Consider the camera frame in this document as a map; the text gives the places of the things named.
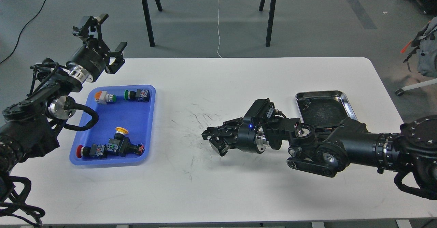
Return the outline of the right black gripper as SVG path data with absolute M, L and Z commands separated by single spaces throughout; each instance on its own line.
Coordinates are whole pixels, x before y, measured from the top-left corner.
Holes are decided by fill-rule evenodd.
M 239 149 L 243 152 L 263 153 L 263 145 L 258 144 L 257 135 L 259 126 L 235 118 L 223 122 L 217 127 L 207 127 L 201 134 L 204 140 L 209 141 L 212 149 L 221 157 L 225 156 L 230 149 Z

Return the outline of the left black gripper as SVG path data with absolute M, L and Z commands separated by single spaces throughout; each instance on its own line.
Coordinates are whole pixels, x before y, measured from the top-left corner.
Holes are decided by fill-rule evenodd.
M 114 52 L 110 52 L 102 40 L 100 26 L 107 18 L 108 14 L 84 16 L 79 27 L 72 28 L 72 35 L 80 38 L 84 44 L 70 57 L 66 65 L 70 70 L 75 66 L 84 68 L 89 73 L 87 82 L 95 82 L 104 70 L 108 74 L 115 74 L 125 64 L 123 50 L 128 43 L 121 42 Z M 112 64 L 109 64 L 109 58 L 114 58 Z

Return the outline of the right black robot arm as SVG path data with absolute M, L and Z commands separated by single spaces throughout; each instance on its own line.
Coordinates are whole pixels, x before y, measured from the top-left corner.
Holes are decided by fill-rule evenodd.
M 351 163 L 394 171 L 403 192 L 436 199 L 436 116 L 400 126 L 400 133 L 371 133 L 351 118 L 338 125 L 315 128 L 299 118 L 287 118 L 274 104 L 253 106 L 244 117 L 208 127 L 202 134 L 225 156 L 229 149 L 261 154 L 288 141 L 287 165 L 295 170 L 334 177 Z

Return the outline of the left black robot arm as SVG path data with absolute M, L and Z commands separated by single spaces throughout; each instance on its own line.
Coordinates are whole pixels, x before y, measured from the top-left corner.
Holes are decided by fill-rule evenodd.
M 1 127 L 1 216 L 15 216 L 17 210 L 33 217 L 35 222 L 20 216 L 19 219 L 35 228 L 42 226 L 45 211 L 25 203 L 31 181 L 11 176 L 17 163 L 28 158 L 43 157 L 60 146 L 57 136 L 62 129 L 86 131 L 97 124 L 97 112 L 78 104 L 70 96 L 80 92 L 84 82 L 95 82 L 100 74 L 116 73 L 125 63 L 121 42 L 110 51 L 102 39 L 101 25 L 108 14 L 84 16 L 72 34 L 82 40 L 82 46 L 66 65 L 50 58 L 31 66 L 31 91 L 28 97 L 2 111 L 6 124 Z

